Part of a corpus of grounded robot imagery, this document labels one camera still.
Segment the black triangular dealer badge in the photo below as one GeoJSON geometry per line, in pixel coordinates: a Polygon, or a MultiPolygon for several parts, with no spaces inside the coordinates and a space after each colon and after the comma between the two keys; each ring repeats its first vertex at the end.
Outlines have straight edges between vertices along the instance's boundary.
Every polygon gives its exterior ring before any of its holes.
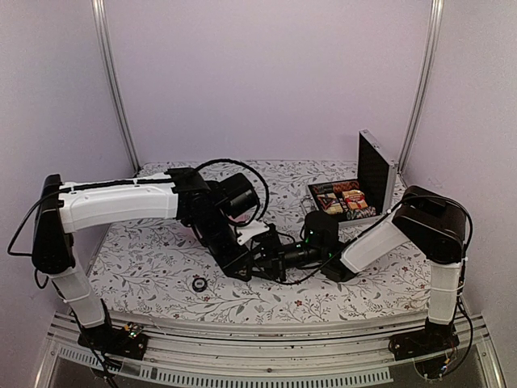
{"type": "Polygon", "coordinates": [[[337,204],[337,198],[335,194],[318,194],[317,201],[323,210],[327,210],[337,204]]]}

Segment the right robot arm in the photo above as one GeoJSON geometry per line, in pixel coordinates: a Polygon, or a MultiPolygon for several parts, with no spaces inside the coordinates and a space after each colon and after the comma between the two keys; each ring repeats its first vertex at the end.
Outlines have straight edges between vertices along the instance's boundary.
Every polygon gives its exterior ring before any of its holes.
{"type": "Polygon", "coordinates": [[[258,275],[286,285],[289,268],[310,266],[329,280],[347,282],[380,257],[412,243],[431,263],[429,310],[418,346],[435,352],[448,341],[473,237],[473,219],[459,202],[413,185],[378,221],[346,242],[338,238],[338,223],[322,211],[306,215],[303,235],[286,245],[274,229],[255,237],[258,275]]]}

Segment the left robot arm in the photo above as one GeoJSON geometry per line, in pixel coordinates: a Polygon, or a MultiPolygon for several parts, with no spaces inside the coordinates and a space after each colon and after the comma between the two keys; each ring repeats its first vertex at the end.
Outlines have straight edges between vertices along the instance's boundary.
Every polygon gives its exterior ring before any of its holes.
{"type": "Polygon", "coordinates": [[[34,268],[48,276],[88,336],[102,350],[114,350],[120,333],[74,257],[74,233],[93,226],[142,219],[171,219],[191,228],[228,277],[248,281],[252,254],[246,244],[270,231],[260,201],[242,174],[205,180],[201,167],[172,168],[154,175],[93,183],[44,181],[39,200],[23,220],[34,220],[34,268]]]}

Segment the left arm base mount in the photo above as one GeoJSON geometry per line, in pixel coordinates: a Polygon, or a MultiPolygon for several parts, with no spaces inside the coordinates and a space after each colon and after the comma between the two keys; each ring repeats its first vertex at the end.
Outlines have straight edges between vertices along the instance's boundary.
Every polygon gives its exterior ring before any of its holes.
{"type": "Polygon", "coordinates": [[[133,323],[121,328],[110,323],[88,328],[79,325],[79,329],[78,344],[97,352],[142,361],[148,347],[149,337],[133,323]]]}

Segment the red card deck box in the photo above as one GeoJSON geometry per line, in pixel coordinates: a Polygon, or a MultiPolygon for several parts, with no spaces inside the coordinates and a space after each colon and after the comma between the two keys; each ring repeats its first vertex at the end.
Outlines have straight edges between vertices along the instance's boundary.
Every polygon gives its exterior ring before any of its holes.
{"type": "Polygon", "coordinates": [[[360,190],[353,189],[353,190],[345,191],[342,193],[342,196],[343,196],[346,206],[350,210],[366,209],[368,207],[368,203],[365,199],[365,195],[360,190]]]}

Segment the aluminium poker case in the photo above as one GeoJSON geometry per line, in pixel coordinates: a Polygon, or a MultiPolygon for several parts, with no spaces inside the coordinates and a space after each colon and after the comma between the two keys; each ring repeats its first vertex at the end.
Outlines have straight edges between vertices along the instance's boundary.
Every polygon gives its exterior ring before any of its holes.
{"type": "Polygon", "coordinates": [[[329,214],[338,222],[341,229],[350,226],[360,226],[376,221],[391,207],[397,176],[397,162],[389,157],[387,151],[372,135],[363,129],[359,131],[358,158],[355,176],[349,179],[334,179],[315,182],[306,186],[307,194],[301,199],[303,213],[319,210],[329,214]],[[337,204],[323,210],[317,201],[317,193],[312,189],[316,183],[357,180],[359,189],[364,193],[368,203],[366,209],[350,210],[343,199],[342,193],[335,194],[337,204]]]}

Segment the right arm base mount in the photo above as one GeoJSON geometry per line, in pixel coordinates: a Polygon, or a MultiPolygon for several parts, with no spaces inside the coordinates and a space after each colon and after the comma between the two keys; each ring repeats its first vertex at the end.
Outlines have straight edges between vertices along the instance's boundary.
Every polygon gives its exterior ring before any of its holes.
{"type": "Polygon", "coordinates": [[[444,335],[421,329],[392,335],[389,338],[388,349],[396,361],[438,353],[438,356],[414,362],[414,368],[421,377],[426,380],[436,380],[442,378],[449,370],[459,344],[458,336],[454,332],[444,335]]]}

